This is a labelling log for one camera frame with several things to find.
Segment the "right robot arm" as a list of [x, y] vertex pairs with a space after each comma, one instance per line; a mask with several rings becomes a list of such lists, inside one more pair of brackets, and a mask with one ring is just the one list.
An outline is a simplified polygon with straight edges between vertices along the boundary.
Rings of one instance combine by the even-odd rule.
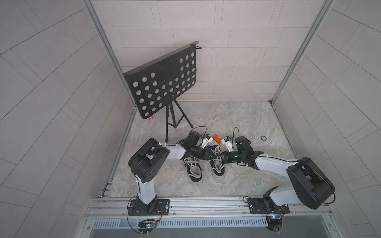
[[336, 200], [335, 187], [320, 168], [308, 157], [299, 160], [288, 160], [272, 157], [262, 151], [254, 151], [251, 142], [244, 136], [235, 139], [236, 150], [233, 149], [232, 138], [226, 137], [222, 143], [228, 151], [222, 153], [225, 164], [236, 163], [255, 170], [268, 171], [281, 175], [291, 182], [291, 186], [273, 187], [264, 195], [264, 207], [273, 211], [285, 205], [300, 205], [316, 210], [333, 196]]

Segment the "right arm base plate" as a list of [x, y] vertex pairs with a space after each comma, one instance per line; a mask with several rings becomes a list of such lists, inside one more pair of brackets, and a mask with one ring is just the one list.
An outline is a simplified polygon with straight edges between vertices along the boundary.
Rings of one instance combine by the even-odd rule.
[[290, 209], [286, 205], [277, 206], [268, 199], [245, 196], [243, 201], [247, 203], [251, 214], [289, 214]]

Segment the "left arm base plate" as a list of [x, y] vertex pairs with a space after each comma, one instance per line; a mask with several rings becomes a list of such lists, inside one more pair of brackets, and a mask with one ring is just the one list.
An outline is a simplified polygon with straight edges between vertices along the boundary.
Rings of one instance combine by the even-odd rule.
[[158, 216], [168, 215], [170, 208], [169, 199], [157, 199], [155, 198], [149, 204], [144, 204], [139, 199], [133, 199], [128, 206], [129, 216]]

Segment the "black canvas sneaker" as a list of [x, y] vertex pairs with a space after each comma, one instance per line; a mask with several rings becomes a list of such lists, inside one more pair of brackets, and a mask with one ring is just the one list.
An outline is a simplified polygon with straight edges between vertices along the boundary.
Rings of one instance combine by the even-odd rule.
[[212, 168], [212, 175], [216, 179], [222, 179], [225, 175], [225, 164], [222, 161], [222, 151], [218, 145], [210, 145], [208, 148], [211, 149], [216, 156], [215, 159], [209, 161]]
[[184, 167], [187, 171], [188, 178], [193, 185], [199, 185], [203, 181], [202, 168], [200, 160], [195, 157], [187, 157], [183, 159]]

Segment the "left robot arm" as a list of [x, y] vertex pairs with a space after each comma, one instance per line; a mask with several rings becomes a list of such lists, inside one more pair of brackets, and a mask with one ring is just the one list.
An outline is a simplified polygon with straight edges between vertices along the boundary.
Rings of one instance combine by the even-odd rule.
[[149, 139], [129, 160], [129, 167], [138, 184], [138, 202], [154, 206], [157, 194], [154, 178], [167, 160], [181, 160], [193, 183], [202, 181], [200, 161], [213, 161], [216, 155], [211, 150], [213, 138], [209, 134], [191, 131], [175, 144], [159, 143]]

